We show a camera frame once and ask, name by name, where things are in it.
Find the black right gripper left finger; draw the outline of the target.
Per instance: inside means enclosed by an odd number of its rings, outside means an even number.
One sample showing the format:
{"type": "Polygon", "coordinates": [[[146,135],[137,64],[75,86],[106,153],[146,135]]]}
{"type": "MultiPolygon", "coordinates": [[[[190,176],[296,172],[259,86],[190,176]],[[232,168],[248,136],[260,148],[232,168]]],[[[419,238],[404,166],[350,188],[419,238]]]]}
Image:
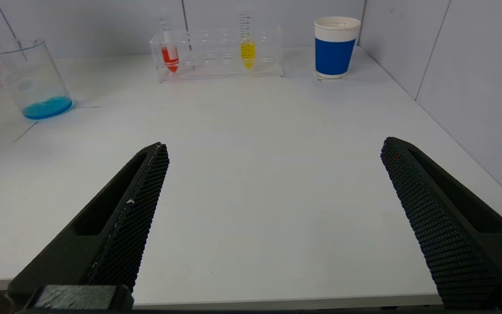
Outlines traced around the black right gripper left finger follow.
{"type": "Polygon", "coordinates": [[[131,310],[169,163],[160,142],[136,153],[8,284],[12,310],[131,310]]]}

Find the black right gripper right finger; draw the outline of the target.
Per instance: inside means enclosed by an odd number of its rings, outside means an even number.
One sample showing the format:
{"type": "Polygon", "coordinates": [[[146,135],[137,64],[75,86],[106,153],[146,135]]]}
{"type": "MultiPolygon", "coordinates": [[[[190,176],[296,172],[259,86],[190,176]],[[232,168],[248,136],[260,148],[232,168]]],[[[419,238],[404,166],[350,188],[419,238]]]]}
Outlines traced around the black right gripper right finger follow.
{"type": "Polygon", "coordinates": [[[415,145],[380,153],[444,308],[502,311],[502,217],[415,145]]]}

